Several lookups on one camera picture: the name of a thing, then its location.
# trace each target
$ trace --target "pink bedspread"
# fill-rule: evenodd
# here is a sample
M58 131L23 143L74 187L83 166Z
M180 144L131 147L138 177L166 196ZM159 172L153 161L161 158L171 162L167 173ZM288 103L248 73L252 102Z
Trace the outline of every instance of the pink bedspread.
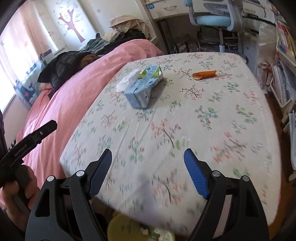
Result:
M61 154L87 110L114 75L128 62L160 55L162 52L150 41L132 40L74 75L51 100L47 96L50 90L42 91L29 112L24 129L17 136L19 142L50 120L58 124L57 130L24 158L25 165L33 169L40 188L50 175L65 177L59 163Z

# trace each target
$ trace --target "floral tablecloth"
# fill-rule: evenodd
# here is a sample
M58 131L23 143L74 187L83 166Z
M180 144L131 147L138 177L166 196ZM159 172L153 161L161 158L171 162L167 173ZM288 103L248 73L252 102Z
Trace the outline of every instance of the floral tablecloth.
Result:
M137 67L156 64L164 81L152 91L147 109L132 109L115 91L117 83ZM217 70L217 77L191 77L207 70ZM183 53L128 63L88 110L60 162L72 175L106 148L113 160L98 198L142 223L178 234L193 230L205 200L184 165L187 148L227 177L248 175L268 224L277 213L281 162L273 116L235 54Z

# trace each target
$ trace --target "blue sticker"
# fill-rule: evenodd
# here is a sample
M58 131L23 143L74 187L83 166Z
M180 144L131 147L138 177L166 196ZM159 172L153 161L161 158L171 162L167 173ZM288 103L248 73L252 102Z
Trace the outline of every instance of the blue sticker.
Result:
M155 8L153 3L147 4L147 7L148 7L148 9L153 9L153 8Z

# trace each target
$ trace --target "chair seat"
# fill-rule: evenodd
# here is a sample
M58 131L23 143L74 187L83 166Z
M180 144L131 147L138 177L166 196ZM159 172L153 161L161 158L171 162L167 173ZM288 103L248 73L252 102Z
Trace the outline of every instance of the chair seat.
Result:
M228 27L231 25L231 18L222 15L198 16L194 20L198 25L205 26Z

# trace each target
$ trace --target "tissue box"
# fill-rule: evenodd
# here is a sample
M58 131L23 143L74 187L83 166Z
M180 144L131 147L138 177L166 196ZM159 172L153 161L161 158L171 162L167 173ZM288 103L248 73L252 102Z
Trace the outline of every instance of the tissue box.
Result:
M140 73L138 80L124 93L130 105L135 109L147 108L151 90L159 83L162 77L163 73L160 66L147 66Z

